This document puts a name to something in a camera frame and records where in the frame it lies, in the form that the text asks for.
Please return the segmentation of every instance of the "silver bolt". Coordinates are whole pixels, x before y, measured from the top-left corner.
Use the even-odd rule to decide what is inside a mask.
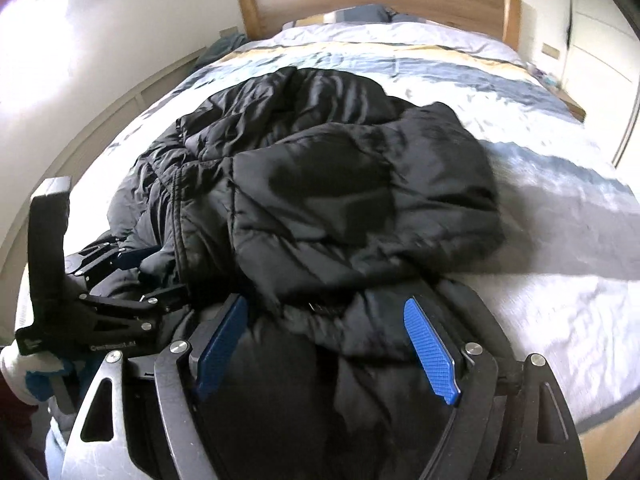
[[[122,352],[120,350],[114,350],[107,354],[107,362],[108,363],[117,363],[122,357]]]
[[[186,341],[174,341],[169,346],[169,352],[171,352],[172,354],[181,354],[187,349],[188,346],[189,345]]]
[[[478,343],[467,343],[465,345],[465,352],[469,355],[480,355],[482,353],[482,347]]]
[[[540,354],[531,354],[531,364],[534,366],[546,365],[546,359]]]

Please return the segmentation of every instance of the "nightstand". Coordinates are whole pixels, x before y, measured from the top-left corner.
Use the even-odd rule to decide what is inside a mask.
[[[554,94],[556,95],[556,97],[558,97],[558,99],[560,99],[564,104],[566,104],[572,116],[578,119],[581,123],[584,122],[584,118],[586,117],[587,112],[585,112],[584,109],[577,102],[571,99],[571,97],[569,97],[569,94],[567,92],[565,92],[562,89],[559,89],[554,91]]]

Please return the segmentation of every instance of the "wrinkled fabric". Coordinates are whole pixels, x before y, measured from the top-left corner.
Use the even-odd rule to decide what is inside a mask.
[[[332,70],[249,79],[140,155],[109,221],[124,248],[161,246],[140,265],[146,288],[185,283],[195,306],[230,292],[249,298],[254,323],[222,387],[233,394],[212,400],[227,399],[222,411],[235,422],[218,424],[212,439],[225,449],[248,432],[278,441],[288,418],[316,420],[306,432],[292,425],[306,453],[292,468],[272,464],[275,478],[354,478],[364,463],[359,478],[419,474],[443,418],[440,408],[424,421],[416,410],[444,404],[404,329],[410,297],[457,345],[511,355],[473,291],[441,278],[502,241],[484,150],[442,103],[415,107]],[[279,429],[242,415],[256,410]],[[406,431],[413,419],[424,432]],[[252,456],[244,466],[260,471],[260,457],[273,454]]]

